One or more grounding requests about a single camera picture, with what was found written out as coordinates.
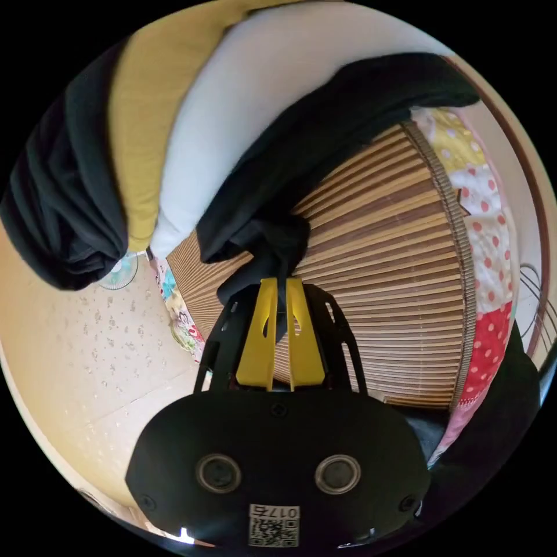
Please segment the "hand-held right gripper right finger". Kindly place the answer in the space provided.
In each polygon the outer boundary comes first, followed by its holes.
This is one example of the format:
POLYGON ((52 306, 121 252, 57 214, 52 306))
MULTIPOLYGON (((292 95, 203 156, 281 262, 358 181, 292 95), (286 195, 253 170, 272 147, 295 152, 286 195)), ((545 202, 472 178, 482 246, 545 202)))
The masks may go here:
POLYGON ((290 388, 322 386, 325 371, 302 281, 288 278, 285 293, 290 388))

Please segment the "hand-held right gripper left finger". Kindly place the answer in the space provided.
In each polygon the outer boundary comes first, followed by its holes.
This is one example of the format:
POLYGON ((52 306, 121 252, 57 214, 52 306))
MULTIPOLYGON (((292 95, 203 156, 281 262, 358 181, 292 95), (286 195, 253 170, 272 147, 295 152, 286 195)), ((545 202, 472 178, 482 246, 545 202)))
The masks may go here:
POLYGON ((263 279, 236 371, 237 383, 243 387, 272 390, 277 304, 277 279, 263 279))

